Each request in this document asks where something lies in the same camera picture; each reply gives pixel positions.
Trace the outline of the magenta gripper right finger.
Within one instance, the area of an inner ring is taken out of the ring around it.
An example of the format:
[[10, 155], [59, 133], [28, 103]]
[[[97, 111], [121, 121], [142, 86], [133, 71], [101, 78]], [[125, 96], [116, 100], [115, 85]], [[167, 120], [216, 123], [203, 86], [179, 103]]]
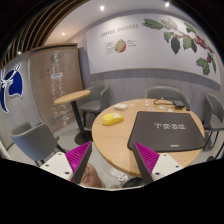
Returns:
[[182, 169], [168, 153], [159, 154], [137, 142], [133, 145], [133, 154], [145, 185]]

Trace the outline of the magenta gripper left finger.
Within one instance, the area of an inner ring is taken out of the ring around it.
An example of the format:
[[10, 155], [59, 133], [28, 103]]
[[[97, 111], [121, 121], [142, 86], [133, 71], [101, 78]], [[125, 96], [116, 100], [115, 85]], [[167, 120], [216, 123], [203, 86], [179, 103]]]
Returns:
[[92, 142], [89, 141], [67, 153], [56, 153], [41, 166], [41, 169], [79, 184], [91, 153]]

